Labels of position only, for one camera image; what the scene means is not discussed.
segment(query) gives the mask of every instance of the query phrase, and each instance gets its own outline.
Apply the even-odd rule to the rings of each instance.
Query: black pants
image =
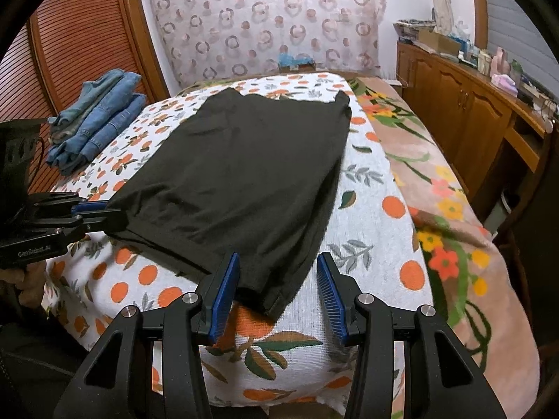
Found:
[[[86,355],[54,319],[43,326],[1,326],[0,416],[52,419],[58,400]]]

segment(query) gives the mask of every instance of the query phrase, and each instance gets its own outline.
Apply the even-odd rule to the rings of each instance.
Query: stack of folded jeans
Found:
[[[146,96],[134,93],[141,76],[113,69],[85,82],[78,100],[49,118],[52,147],[46,158],[62,176],[91,162],[142,112]]]

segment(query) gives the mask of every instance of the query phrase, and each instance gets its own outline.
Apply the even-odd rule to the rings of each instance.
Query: cardboard box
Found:
[[[456,42],[445,35],[430,32],[429,30],[421,30],[419,32],[418,41],[439,53],[448,53],[457,57],[460,52],[459,42]]]

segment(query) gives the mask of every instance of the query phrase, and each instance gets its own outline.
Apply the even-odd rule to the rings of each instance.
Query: bed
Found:
[[[330,251],[363,291],[391,306],[434,304],[485,371],[508,417],[521,417],[536,398],[539,362],[506,266],[428,132],[381,80],[347,82],[317,72],[194,86],[147,107],[92,164],[54,191],[108,199],[203,100],[228,86],[270,99],[329,101],[339,90],[350,96],[350,134],[321,251]],[[164,307],[195,287],[147,253],[91,233],[49,260],[44,306],[91,348],[123,306]],[[156,347],[157,392],[160,357]],[[356,351],[340,347],[325,326],[313,266],[276,323],[234,304],[224,335],[201,348],[201,359],[210,402],[217,406],[319,402],[343,414]],[[394,418],[402,411],[403,368],[403,348],[396,343]]]

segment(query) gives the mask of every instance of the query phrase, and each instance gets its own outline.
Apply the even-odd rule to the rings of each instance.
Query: cable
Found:
[[[20,359],[22,361],[27,361],[27,362],[31,362],[31,363],[36,363],[37,365],[42,365],[43,367],[46,367],[47,369],[51,369],[51,370],[54,370],[55,372],[62,373],[62,375],[68,375],[71,378],[73,378],[74,375],[75,375],[74,372],[70,372],[69,370],[61,369],[60,367],[57,367],[56,365],[52,365],[51,363],[48,363],[48,362],[43,362],[39,359],[28,358],[27,356],[21,356],[19,354],[15,354],[15,353],[12,353],[10,351],[2,351],[2,354],[4,356],[10,356],[11,358]]]
[[[41,168],[41,162],[43,162],[43,156],[45,155],[45,141],[42,137],[39,137],[38,140],[41,142],[41,156],[38,158],[37,166],[35,167],[35,173],[33,173],[33,179],[29,181],[29,186],[31,186],[33,184],[33,181],[35,181],[38,170]]]

